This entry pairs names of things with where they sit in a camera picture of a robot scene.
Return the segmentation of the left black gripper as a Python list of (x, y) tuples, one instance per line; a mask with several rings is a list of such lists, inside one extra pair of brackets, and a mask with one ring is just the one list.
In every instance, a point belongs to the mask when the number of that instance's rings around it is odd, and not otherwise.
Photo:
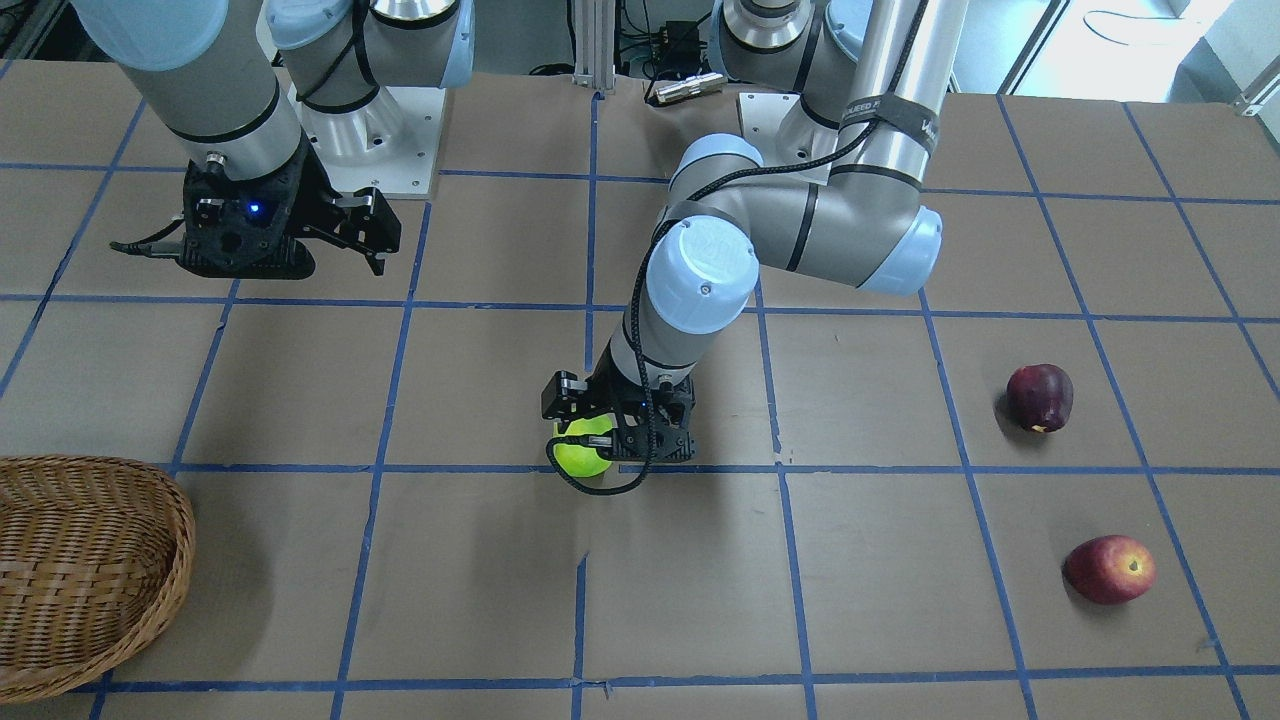
[(695, 404), (691, 377), (653, 380), (644, 389), (618, 370), (596, 370), (585, 379), (556, 372), (541, 391), (541, 418), (604, 460), (686, 462), (696, 452), (690, 430)]

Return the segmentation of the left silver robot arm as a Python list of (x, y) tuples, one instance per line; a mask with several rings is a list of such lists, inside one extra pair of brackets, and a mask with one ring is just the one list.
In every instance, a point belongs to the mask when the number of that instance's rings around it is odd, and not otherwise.
[(692, 369), (736, 322), (763, 266), (913, 295), (940, 255), (922, 202), (965, 1), (719, 1), (708, 54), (732, 79), (795, 96), (772, 146), (687, 146), (594, 372), (557, 372), (549, 450), (612, 461), (692, 456)]

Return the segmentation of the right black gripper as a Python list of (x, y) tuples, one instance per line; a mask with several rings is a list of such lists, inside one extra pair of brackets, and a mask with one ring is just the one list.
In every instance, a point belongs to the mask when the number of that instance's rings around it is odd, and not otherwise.
[(111, 250), (173, 260), (207, 278), (301, 281), (315, 272), (306, 240), (357, 252), (375, 277), (399, 252), (401, 219), (384, 193), (339, 196), (307, 140), (285, 163), (252, 179), (232, 179), (229, 161), (209, 152), (186, 169), (182, 210), (170, 223)]

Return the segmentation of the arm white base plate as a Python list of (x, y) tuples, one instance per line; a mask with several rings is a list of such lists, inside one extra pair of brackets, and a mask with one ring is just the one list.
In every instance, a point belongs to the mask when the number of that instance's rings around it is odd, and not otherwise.
[(372, 187), (402, 200), (430, 197), (447, 99), (444, 88), (393, 86), (361, 108), (332, 113), (305, 106), (296, 92), (289, 96), (335, 190)]
[(788, 167), (823, 158), (837, 149), (838, 131), (813, 120), (797, 94), (760, 91), (739, 95), (744, 138), (767, 167)]

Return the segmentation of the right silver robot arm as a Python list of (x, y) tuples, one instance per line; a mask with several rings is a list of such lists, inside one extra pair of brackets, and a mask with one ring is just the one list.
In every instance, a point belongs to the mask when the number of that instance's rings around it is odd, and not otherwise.
[(440, 120), (425, 94), (470, 82), (471, 1), (77, 1), (189, 161), (166, 228), (111, 249), (207, 278), (301, 281), (307, 240), (375, 275), (398, 252), (393, 197), (426, 195)]

